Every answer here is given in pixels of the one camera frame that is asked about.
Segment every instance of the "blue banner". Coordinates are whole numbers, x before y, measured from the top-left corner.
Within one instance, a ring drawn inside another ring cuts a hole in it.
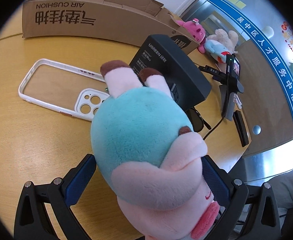
[[[230,5],[224,0],[208,0],[215,7],[220,9],[228,17],[241,27],[245,33],[254,41],[256,46],[260,49],[265,59],[270,63],[275,75],[277,76],[283,92],[287,98],[288,104],[293,118],[293,77],[284,62],[281,55],[275,49],[273,44],[263,34],[263,32],[256,27],[248,18],[246,18],[240,11]]]

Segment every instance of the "black clamp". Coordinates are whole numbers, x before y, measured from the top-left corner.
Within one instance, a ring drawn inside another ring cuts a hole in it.
[[[96,170],[94,155],[87,154],[76,168],[50,184],[24,184],[16,210],[14,239],[59,240],[44,203],[50,203],[68,240],[91,240],[74,216],[75,205]]]
[[[236,226],[245,204],[251,204],[237,240],[280,239],[280,217],[274,193],[268,182],[261,187],[231,179],[208,156],[202,157],[203,177],[215,200],[226,209],[204,240],[227,240]]]
[[[221,115],[232,121],[233,112],[237,93],[243,93],[244,87],[239,81],[239,76],[234,71],[235,56],[226,55],[226,73],[223,73],[213,67],[206,65],[199,66],[199,70],[209,73],[213,76],[213,80],[221,83],[219,86],[221,93]]]

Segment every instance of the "bolt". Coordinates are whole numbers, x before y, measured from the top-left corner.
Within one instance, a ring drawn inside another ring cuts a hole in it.
[[[27,182],[24,183],[24,187],[29,187],[31,185],[32,185],[32,182],[30,182],[30,181],[27,181]]]
[[[242,180],[240,180],[240,179],[235,179],[235,180],[234,180],[234,184],[240,186],[240,185],[242,185]]]
[[[59,185],[61,182],[62,182],[62,179],[61,178],[56,178],[56,179],[53,180],[53,183],[55,185]]]
[[[266,182],[266,183],[264,183],[264,187],[271,188],[271,184]]]

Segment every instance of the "wooden table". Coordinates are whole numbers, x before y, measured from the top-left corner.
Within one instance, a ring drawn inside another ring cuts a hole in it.
[[[67,63],[95,72],[102,63],[121,59],[131,61],[138,47],[113,41],[79,37],[42,37],[24,40],[16,17],[0,36],[0,218],[13,233],[16,206],[23,184],[51,182],[63,177],[87,154],[92,153],[90,122],[67,117],[29,104],[19,98],[17,89],[25,74],[40,58]],[[198,51],[190,58],[201,65],[212,62]],[[221,118],[218,83],[207,100],[197,106],[213,127]],[[234,122],[223,121],[207,138],[208,153],[229,171],[241,157],[243,148]],[[65,239],[52,209],[49,216],[60,239]],[[94,240],[133,240],[140,236],[121,213],[116,196],[97,170],[72,210]]]

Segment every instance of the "white phone case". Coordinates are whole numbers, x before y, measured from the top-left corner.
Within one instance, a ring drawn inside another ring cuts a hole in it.
[[[41,66],[43,70],[35,78]],[[106,83],[99,73],[49,59],[40,59],[22,80],[18,93],[29,103],[92,121],[94,113],[109,97],[105,88]]]

